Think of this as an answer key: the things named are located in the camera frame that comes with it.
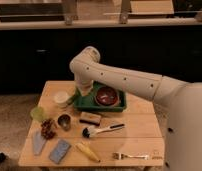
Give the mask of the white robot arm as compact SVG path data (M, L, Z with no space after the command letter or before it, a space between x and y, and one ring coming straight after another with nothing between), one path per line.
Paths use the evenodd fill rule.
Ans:
M75 56L69 67L83 95L97 81L166 108L163 171L202 171L202 82L103 65L92 46Z

